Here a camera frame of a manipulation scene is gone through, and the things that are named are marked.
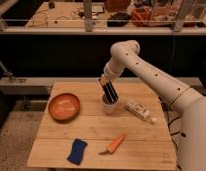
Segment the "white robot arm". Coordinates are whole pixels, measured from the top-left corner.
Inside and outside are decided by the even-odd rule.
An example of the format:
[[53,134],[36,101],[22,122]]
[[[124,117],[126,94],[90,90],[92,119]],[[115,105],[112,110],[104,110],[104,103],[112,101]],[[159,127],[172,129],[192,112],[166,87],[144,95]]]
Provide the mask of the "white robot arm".
[[117,42],[110,48],[111,58],[103,74],[109,81],[129,69],[181,114],[177,171],[206,171],[206,96],[141,59],[135,40]]

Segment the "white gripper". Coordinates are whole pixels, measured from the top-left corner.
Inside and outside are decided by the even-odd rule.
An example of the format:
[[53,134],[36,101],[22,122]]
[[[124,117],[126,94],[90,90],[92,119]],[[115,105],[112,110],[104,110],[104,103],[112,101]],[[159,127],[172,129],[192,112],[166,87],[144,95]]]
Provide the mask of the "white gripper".
[[123,68],[118,65],[106,64],[99,82],[104,90],[105,96],[109,103],[116,102],[118,95],[112,85],[112,81],[118,78],[123,73]]

